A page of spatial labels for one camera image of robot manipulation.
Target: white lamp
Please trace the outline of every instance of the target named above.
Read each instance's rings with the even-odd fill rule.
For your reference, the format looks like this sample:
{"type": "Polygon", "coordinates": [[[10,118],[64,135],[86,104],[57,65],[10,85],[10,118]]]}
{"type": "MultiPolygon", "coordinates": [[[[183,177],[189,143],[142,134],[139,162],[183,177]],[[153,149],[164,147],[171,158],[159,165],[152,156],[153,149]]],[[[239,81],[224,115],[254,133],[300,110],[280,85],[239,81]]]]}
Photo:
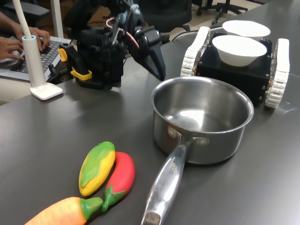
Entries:
{"type": "Polygon", "coordinates": [[[25,36],[22,37],[24,46],[27,68],[30,78],[30,92],[33,96],[47,100],[54,96],[62,94],[62,89],[55,86],[52,83],[47,83],[44,76],[41,57],[39,54],[37,38],[31,35],[28,25],[25,20],[25,16],[20,4],[20,0],[13,0],[15,10],[17,12],[21,27],[25,36]]]}

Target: lamp base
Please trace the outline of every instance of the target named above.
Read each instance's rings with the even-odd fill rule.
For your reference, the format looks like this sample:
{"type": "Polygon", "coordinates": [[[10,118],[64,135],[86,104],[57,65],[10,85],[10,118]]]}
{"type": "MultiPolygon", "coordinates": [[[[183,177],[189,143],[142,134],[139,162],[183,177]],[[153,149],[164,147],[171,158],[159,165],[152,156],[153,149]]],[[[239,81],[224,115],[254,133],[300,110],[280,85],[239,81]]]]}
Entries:
{"type": "Polygon", "coordinates": [[[47,100],[62,94],[62,89],[52,83],[44,83],[39,86],[31,86],[30,92],[38,99],[47,100]]]}

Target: human hand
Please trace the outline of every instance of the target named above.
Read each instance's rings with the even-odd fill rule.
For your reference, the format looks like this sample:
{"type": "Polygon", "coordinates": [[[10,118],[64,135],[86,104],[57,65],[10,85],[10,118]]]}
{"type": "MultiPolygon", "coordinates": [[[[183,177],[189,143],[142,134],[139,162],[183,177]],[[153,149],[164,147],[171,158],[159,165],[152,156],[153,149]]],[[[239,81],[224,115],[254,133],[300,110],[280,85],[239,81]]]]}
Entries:
{"type": "Polygon", "coordinates": [[[24,58],[20,55],[10,53],[13,51],[18,51],[21,54],[23,52],[23,44],[18,40],[11,40],[9,38],[0,37],[0,60],[24,60],[24,58]]]}
{"type": "MultiPolygon", "coordinates": [[[[40,30],[36,27],[29,27],[29,31],[32,35],[36,36],[37,38],[37,45],[38,45],[38,48],[39,50],[42,52],[46,47],[49,46],[50,44],[50,33],[47,32],[47,31],[44,31],[44,30],[40,30]]],[[[23,29],[22,27],[19,25],[19,26],[16,26],[14,28],[14,32],[15,32],[15,36],[17,37],[17,39],[19,41],[22,41],[22,37],[24,36],[24,33],[23,33],[23,29]]]]}

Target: stainless steel pot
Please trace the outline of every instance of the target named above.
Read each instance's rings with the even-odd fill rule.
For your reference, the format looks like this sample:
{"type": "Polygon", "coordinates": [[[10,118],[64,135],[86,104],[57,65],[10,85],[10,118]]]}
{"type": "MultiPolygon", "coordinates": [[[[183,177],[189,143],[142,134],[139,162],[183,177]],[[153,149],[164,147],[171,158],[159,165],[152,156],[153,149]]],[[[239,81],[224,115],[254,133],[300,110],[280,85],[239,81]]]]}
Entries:
{"type": "Polygon", "coordinates": [[[185,161],[206,165],[230,158],[254,109],[250,99],[232,85],[195,76],[160,83],[151,103],[154,141],[170,155],[150,190],[142,225],[161,225],[185,161]]]}

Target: black box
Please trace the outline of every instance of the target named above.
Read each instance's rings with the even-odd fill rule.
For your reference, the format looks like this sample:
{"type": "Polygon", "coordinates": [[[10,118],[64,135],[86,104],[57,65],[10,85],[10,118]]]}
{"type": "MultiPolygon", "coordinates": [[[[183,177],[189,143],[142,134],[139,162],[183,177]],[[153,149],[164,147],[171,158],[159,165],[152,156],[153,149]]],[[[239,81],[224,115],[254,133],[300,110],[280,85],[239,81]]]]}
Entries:
{"type": "MultiPolygon", "coordinates": [[[[215,33],[213,38],[226,35],[215,33]]],[[[270,79],[272,42],[260,40],[267,53],[246,67],[233,67],[221,61],[217,48],[210,41],[198,65],[196,76],[204,76],[229,83],[243,91],[253,105],[260,104],[265,96],[270,79]]]]}

